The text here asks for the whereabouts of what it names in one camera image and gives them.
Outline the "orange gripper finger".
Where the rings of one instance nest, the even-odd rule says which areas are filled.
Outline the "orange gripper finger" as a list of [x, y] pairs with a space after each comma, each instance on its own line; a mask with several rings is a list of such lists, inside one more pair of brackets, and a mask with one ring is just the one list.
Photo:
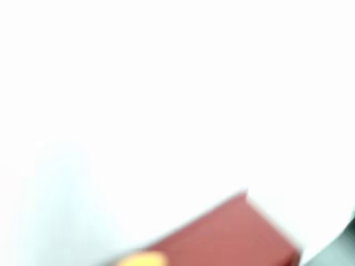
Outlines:
[[162, 252], [142, 251], [119, 259], [115, 266], [167, 266], [168, 259]]

